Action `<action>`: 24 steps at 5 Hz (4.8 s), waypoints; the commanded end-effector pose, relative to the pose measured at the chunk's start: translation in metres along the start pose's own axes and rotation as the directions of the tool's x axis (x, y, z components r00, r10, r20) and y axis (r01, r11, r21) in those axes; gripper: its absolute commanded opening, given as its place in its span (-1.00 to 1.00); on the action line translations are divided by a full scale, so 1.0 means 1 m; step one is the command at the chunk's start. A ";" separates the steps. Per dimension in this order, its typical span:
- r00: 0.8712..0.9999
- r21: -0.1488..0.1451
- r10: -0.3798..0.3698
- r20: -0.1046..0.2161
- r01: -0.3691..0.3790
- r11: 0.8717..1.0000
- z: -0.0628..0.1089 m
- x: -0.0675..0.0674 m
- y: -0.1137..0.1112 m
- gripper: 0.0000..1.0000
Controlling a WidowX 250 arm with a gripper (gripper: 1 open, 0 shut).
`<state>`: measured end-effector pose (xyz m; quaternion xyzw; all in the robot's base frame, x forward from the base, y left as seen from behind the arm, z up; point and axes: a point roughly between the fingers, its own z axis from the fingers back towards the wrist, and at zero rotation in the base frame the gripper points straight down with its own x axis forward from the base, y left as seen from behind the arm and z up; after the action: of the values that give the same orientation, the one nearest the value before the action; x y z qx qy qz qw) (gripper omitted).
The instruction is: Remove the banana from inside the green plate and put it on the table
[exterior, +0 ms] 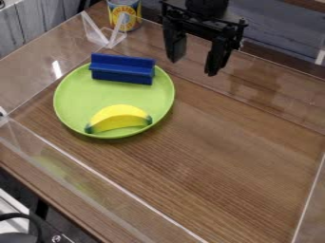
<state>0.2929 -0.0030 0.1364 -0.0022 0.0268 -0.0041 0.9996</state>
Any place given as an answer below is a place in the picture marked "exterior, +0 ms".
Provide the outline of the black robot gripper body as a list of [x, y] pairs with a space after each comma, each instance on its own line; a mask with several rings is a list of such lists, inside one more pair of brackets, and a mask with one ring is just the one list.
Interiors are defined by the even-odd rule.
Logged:
[[241, 48], [247, 21], [229, 10], [230, 0], [162, 0], [162, 33], [167, 47], [187, 34], [211, 40], [230, 31], [230, 47]]

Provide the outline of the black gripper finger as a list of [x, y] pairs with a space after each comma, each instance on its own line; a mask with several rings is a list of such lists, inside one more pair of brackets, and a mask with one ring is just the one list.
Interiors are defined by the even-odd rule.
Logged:
[[217, 36], [213, 39], [213, 47], [209, 51], [205, 73], [211, 77], [225, 67], [233, 51], [233, 41], [226, 36]]
[[162, 33], [167, 59], [176, 63], [186, 55], [187, 34], [183, 26], [166, 17], [162, 19]]

